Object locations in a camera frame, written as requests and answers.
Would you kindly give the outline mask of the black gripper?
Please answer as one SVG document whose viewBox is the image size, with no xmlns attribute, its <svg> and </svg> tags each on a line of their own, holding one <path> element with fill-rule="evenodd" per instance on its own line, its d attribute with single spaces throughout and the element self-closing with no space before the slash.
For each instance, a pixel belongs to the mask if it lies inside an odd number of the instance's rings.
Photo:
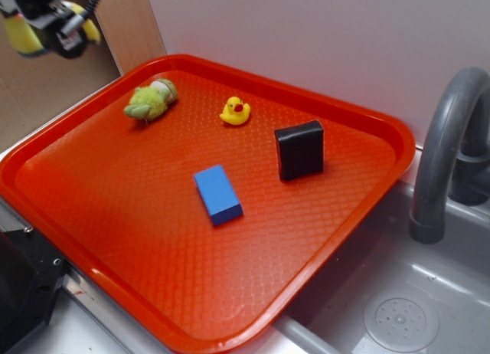
<svg viewBox="0 0 490 354">
<path fill-rule="evenodd" d="M 1 0 L 1 16 L 20 12 L 28 24 L 43 31 L 49 42 L 78 40 L 84 20 L 64 0 Z"/>
</svg>

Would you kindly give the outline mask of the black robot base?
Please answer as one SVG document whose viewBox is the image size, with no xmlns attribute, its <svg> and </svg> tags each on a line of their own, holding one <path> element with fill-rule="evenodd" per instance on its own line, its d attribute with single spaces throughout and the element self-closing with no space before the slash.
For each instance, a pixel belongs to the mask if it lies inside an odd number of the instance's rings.
<svg viewBox="0 0 490 354">
<path fill-rule="evenodd" d="M 1 352 L 49 325 L 64 281 L 62 253 L 32 228 L 1 233 Z"/>
</svg>

